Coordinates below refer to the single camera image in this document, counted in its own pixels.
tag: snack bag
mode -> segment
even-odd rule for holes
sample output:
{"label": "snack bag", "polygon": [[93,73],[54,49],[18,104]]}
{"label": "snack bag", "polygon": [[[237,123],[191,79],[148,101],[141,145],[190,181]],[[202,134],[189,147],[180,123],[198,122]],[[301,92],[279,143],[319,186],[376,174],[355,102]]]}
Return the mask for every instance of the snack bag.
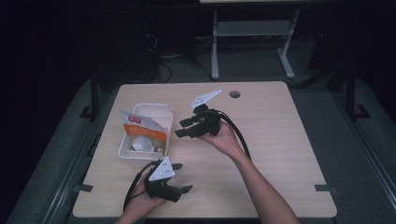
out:
{"label": "snack bag", "polygon": [[166,150],[165,129],[154,119],[120,110],[125,132],[135,151],[161,152]]}

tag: white plastic container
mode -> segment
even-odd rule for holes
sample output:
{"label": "white plastic container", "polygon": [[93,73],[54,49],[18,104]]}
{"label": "white plastic container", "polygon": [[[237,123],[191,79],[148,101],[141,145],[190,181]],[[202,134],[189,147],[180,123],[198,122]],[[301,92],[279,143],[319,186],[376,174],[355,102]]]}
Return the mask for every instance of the white plastic container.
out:
{"label": "white plastic container", "polygon": [[168,151],[169,136],[172,128],[173,114],[169,111],[168,105],[160,104],[139,104],[134,107],[133,114],[139,116],[150,117],[164,127],[166,133],[166,150],[161,152],[144,152],[132,150],[132,146],[128,139],[128,135],[122,138],[119,155],[123,159],[139,159],[139,160],[163,160]]}

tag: light wood table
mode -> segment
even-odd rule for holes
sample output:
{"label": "light wood table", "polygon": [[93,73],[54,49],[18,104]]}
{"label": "light wood table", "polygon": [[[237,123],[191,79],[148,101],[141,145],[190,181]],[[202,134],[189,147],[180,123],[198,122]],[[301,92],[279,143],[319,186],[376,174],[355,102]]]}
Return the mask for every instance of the light wood table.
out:
{"label": "light wood table", "polygon": [[[193,115],[195,96],[222,89],[207,105],[225,112],[244,135],[253,162],[290,204],[298,217],[334,217],[336,208],[305,133],[288,87],[283,82],[124,85],[109,114],[82,191],[76,217],[118,217],[125,194],[148,161],[127,161],[118,155],[124,129],[119,109],[140,103],[167,104],[174,114],[168,155],[182,163],[169,185],[193,185],[177,203],[167,202],[148,217],[258,217],[243,180],[232,161],[208,143],[177,138],[179,121]],[[230,91],[241,97],[231,98]]]}

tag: table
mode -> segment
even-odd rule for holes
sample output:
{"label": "table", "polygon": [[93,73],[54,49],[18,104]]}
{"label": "table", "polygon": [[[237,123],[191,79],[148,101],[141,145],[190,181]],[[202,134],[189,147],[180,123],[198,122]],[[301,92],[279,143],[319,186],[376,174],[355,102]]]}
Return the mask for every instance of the table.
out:
{"label": "table", "polygon": [[[298,217],[334,217],[329,191],[288,87],[283,82],[137,84],[120,88],[93,156],[73,213],[76,217],[118,217],[125,194],[148,161],[127,161],[118,155],[124,129],[119,109],[132,111],[140,103],[167,104],[178,122],[191,117],[195,96],[221,88],[207,105],[225,112],[244,135],[253,162],[286,199]],[[239,91],[239,98],[229,93]],[[232,161],[208,143],[171,133],[168,155],[183,163],[169,184],[193,185],[177,203],[167,202],[153,218],[258,217],[243,180]]]}

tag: gray carpet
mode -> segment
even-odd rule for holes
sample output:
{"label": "gray carpet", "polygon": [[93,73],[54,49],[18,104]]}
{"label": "gray carpet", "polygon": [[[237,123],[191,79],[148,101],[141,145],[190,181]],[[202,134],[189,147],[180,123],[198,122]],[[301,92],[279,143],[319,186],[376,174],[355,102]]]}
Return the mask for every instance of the gray carpet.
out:
{"label": "gray carpet", "polygon": [[[317,71],[306,69],[314,41],[294,41],[290,45],[290,64],[296,74],[287,79],[277,58],[277,43],[268,41],[259,48],[246,48],[219,55],[219,81],[285,81],[294,85]],[[198,55],[196,63],[185,58],[164,61],[160,67],[169,82],[209,82],[210,54]],[[358,80],[357,103],[365,105],[370,119],[351,122],[344,112],[345,93],[330,93],[328,77],[303,90],[291,90],[292,98],[315,151],[322,173],[333,188],[338,209],[334,219],[301,218],[302,223],[396,223],[396,211],[375,169],[369,161],[356,129],[364,133],[389,176],[396,180],[393,158],[396,145],[395,124],[375,100],[365,83]],[[113,94],[100,94],[100,114],[94,122],[79,114],[90,105],[87,81],[64,114],[45,154],[11,214],[9,223],[113,223],[115,218],[82,219],[68,213],[77,194],[76,183],[84,175],[94,152],[94,140],[106,123],[114,102]],[[257,220],[147,220],[147,223],[258,223]]]}

